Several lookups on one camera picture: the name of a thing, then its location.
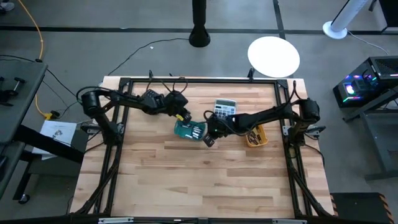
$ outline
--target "wooden tabletop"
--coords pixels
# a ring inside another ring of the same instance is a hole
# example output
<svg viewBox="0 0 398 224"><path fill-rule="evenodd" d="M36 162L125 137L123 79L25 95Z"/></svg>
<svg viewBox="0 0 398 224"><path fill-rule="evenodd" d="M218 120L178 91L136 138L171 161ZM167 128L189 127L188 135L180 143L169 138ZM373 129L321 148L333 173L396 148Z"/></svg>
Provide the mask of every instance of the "wooden tabletop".
<svg viewBox="0 0 398 224"><path fill-rule="evenodd" d="M103 86L117 89L119 79L105 77ZM295 80L298 94L307 97L304 81ZM291 91L293 80L288 82ZM133 92L141 95L146 86L135 83ZM150 88L168 93L161 83L153 83ZM265 84L190 83L183 94L189 100L187 109L193 121L203 121L203 112L213 110L216 98L237 101L237 113L255 113L276 105L273 86ZM112 114L112 110L107 113L109 117ZM264 124L269 142L255 148L235 135L217 139L207 148L203 142L174 135L175 122L176 118L164 114L150 116L129 110L112 216L294 217L278 121ZM87 147L101 142L98 135ZM314 140L307 138L306 142L319 148ZM97 187L105 148L97 147L85 155L71 212L78 210ZM307 147L301 147L301 152L308 188L324 209L333 213L320 155ZM304 213L298 186L297 193Z"/></svg>

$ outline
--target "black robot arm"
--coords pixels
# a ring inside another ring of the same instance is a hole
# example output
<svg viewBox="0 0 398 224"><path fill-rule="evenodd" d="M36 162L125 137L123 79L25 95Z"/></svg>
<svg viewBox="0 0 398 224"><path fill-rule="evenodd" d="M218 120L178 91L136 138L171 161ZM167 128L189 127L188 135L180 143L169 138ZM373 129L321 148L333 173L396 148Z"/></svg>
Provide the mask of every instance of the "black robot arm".
<svg viewBox="0 0 398 224"><path fill-rule="evenodd" d="M293 111L293 105L299 105L300 114ZM308 98L299 99L293 103L284 103L255 114L235 114L229 115L225 119L218 118L212 114L209 118L205 116L205 119L207 122L207 134L203 140L208 147L214 144L215 139L226 137L230 134L245 136L257 125L279 119L292 119L295 121L295 125L289 129L289 142L302 146L304 144L304 132L309 125L319 121L320 116L317 102Z"/></svg>
<svg viewBox="0 0 398 224"><path fill-rule="evenodd" d="M101 106L100 96L109 99L109 102ZM110 122L105 115L116 105L140 109L150 115L162 113L175 116L184 123L189 123L191 120L190 112L184 107L188 100L176 90L171 91L167 96L153 90L147 90L142 96L133 96L116 90L99 88L84 93L81 96L81 103L84 113L98 123L104 143L107 145L116 144L121 137L117 124Z"/></svg>

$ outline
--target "yellow container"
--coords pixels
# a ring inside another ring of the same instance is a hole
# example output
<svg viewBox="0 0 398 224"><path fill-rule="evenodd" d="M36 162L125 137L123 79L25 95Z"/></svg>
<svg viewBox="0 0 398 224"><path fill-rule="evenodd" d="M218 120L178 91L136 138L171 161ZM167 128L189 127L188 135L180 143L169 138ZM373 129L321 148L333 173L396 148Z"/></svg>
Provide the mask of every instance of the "yellow container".
<svg viewBox="0 0 398 224"><path fill-rule="evenodd" d="M246 136L246 142L249 147L263 146L268 143L266 132L261 124L254 128L251 133Z"/></svg>

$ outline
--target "gray floor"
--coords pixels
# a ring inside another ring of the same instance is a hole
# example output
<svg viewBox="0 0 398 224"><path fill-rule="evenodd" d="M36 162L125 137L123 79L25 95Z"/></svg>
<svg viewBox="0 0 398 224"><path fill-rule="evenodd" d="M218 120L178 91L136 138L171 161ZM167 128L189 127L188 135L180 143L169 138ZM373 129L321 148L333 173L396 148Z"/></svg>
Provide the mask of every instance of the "gray floor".
<svg viewBox="0 0 398 224"><path fill-rule="evenodd" d="M40 26L62 27L140 27L192 28L190 1L184 0L69 0L25 1ZM285 29L320 30L325 21L332 20L345 0L279 0ZM209 0L207 27L219 29L276 29L272 0ZM0 24L31 26L19 5ZM350 24L352 30L376 30L373 15L363 9ZM74 33L44 32L45 63L72 91L98 84L138 47L153 40L176 37L179 33ZM161 42L147 47L120 68L115 75L155 75L173 73L183 76L244 77L250 64L249 44L270 34L211 34L211 44L195 49L186 40ZM398 54L398 36L361 36L384 47L391 55ZM352 37L331 40L324 35L287 35L300 53L301 64L295 78L304 78L308 94L321 108L320 124L327 126L320 146L325 155L326 175L331 192L380 192L389 202L398 221L398 179L366 182L365 174L377 172L373 147L362 124L341 120L343 112L337 107L331 89L369 56L383 51ZM40 47L36 32L0 31L0 54L37 58ZM56 89L69 104L75 99L51 76L45 81ZM63 109L65 106L44 85L39 90L42 110ZM74 106L62 118L79 122L87 119L79 106ZM24 124L40 129L43 119L31 106ZM76 178L34 177L28 193L32 199L26 205L12 201L12 191L22 175L20 163L0 200L0 219L62 215L73 194Z"/></svg>

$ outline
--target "white paper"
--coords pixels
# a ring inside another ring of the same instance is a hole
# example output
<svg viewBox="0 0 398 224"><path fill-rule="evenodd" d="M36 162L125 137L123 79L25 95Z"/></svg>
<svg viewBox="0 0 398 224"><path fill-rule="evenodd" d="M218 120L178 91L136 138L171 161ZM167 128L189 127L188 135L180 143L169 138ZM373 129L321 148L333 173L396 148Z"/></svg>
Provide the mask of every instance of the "white paper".
<svg viewBox="0 0 398 224"><path fill-rule="evenodd" d="M76 126L76 123L44 121L40 133L56 141L59 141L62 144L70 146L70 144L72 143L73 135L75 134ZM55 155L36 147L33 148L32 153L42 155L42 160L55 157Z"/></svg>

